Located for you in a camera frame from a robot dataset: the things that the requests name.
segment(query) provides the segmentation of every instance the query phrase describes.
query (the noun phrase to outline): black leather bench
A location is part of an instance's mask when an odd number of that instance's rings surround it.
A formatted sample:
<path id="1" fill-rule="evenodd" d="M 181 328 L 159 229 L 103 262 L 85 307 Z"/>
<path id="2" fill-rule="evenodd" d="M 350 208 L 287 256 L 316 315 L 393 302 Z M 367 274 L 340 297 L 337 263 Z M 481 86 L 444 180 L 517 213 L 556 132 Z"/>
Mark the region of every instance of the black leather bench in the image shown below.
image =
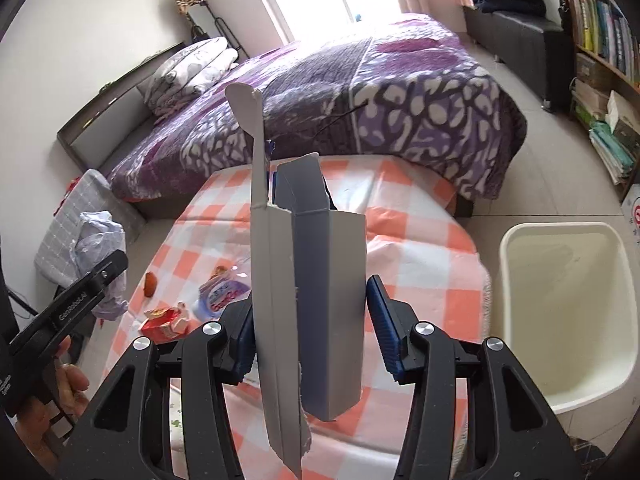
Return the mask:
<path id="1" fill-rule="evenodd" d="M 504 62 L 542 100 L 546 110 L 568 109 L 574 45 L 560 25 L 545 18 L 464 7 L 469 36 Z"/>

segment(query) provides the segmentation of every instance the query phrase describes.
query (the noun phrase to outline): white plastic bin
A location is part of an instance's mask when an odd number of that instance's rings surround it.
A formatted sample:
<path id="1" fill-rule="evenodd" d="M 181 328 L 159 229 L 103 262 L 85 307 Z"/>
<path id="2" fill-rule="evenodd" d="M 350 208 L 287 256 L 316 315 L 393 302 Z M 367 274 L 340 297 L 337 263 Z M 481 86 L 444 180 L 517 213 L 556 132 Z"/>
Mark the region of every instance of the white plastic bin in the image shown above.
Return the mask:
<path id="1" fill-rule="evenodd" d="M 556 414 L 625 384 L 638 354 L 636 295 L 622 240 L 609 225 L 511 228 L 500 244 L 500 281 L 492 334 Z"/>

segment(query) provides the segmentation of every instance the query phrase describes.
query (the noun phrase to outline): white plastic bag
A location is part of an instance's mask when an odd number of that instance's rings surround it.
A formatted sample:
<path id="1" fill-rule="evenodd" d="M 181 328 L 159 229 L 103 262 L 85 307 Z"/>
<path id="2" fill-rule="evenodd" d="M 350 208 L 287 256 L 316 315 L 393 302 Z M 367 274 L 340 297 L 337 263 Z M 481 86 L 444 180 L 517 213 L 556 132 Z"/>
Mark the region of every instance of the white plastic bag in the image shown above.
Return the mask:
<path id="1" fill-rule="evenodd" d="M 78 278 L 93 269 L 116 249 L 126 250 L 125 233 L 120 224 L 112 221 L 108 211 L 80 213 L 79 233 L 71 259 L 78 268 Z M 95 317 L 115 321 L 129 307 L 124 300 L 127 288 L 126 271 L 111 282 L 105 298 L 93 309 Z"/>

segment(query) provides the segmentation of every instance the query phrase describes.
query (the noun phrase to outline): table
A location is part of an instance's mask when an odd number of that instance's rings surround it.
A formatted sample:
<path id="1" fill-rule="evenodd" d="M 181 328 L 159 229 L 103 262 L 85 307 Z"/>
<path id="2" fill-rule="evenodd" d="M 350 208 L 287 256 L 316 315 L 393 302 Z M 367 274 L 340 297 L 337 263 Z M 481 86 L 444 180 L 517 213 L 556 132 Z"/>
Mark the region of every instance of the table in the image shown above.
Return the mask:
<path id="1" fill-rule="evenodd" d="M 321 168 L 336 207 L 366 215 L 367 277 L 379 274 L 389 296 L 411 304 L 419 319 L 452 337 L 481 341 L 488 333 L 490 280 L 473 241 L 445 210 L 455 196 L 451 184 L 433 171 L 392 156 L 321 157 Z M 177 301 L 191 304 L 217 265 L 230 266 L 249 255 L 249 197 L 250 167 L 228 168 L 210 177 L 149 265 L 158 277 L 155 295 L 144 298 L 142 283 L 133 294 L 105 375 L 139 335 L 143 310 Z M 313 442 L 303 458 L 305 480 L 393 477 L 413 387 L 397 385 L 385 370 L 368 313 L 365 327 L 362 398 L 334 422 L 308 417 Z M 269 447 L 255 367 L 244 383 L 227 386 L 225 395 L 245 478 L 295 478 Z M 175 458 L 184 449 L 177 389 L 171 404 Z M 458 448 L 465 421 L 466 389 L 460 381 Z"/>

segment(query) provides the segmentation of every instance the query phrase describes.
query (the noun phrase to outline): metal screw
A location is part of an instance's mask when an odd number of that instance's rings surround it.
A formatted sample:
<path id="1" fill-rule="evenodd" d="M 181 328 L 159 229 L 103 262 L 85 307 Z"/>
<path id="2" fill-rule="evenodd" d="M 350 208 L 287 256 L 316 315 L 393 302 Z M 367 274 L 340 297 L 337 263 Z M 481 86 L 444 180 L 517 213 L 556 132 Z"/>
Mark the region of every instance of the metal screw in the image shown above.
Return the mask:
<path id="1" fill-rule="evenodd" d="M 215 335 L 222 330 L 222 325 L 220 323 L 216 323 L 215 321 L 211 323 L 207 323 L 202 327 L 202 331 L 207 335 Z"/>
<path id="2" fill-rule="evenodd" d="M 433 327 L 433 325 L 431 323 L 425 323 L 424 321 L 421 321 L 420 323 L 416 324 L 416 326 L 415 326 L 415 331 L 418 334 L 422 334 L 422 335 L 431 335 L 431 334 L 433 334 L 434 330 L 435 330 L 435 328 Z"/>
<path id="3" fill-rule="evenodd" d="M 148 337 L 139 337 L 133 342 L 133 348 L 136 350 L 144 350 L 151 344 Z"/>
<path id="4" fill-rule="evenodd" d="M 489 339 L 486 340 L 486 345 L 491 349 L 491 350 L 495 350 L 496 352 L 498 350 L 502 350 L 504 348 L 504 343 L 498 339 L 497 337 L 490 337 Z"/>

